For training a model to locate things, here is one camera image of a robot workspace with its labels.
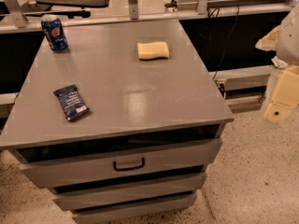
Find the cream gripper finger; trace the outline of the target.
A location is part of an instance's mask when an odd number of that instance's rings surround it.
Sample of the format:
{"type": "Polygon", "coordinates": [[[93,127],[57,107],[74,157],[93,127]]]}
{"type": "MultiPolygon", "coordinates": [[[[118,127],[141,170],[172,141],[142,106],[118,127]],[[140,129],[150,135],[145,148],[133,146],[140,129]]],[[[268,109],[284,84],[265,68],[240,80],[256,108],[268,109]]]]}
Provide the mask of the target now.
{"type": "Polygon", "coordinates": [[[263,117],[279,123],[299,105],[299,67],[294,66],[278,75],[278,82],[263,117]]]}

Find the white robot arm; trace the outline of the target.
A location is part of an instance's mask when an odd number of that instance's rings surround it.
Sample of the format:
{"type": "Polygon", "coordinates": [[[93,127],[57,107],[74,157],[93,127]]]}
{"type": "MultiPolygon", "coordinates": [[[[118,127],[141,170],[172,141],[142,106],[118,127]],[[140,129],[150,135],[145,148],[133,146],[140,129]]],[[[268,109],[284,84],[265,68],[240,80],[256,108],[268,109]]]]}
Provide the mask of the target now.
{"type": "Polygon", "coordinates": [[[276,52],[275,63],[287,64],[278,75],[278,82],[263,117],[273,123],[287,118],[299,105],[299,4],[281,24],[259,39],[256,49],[276,52]]]}

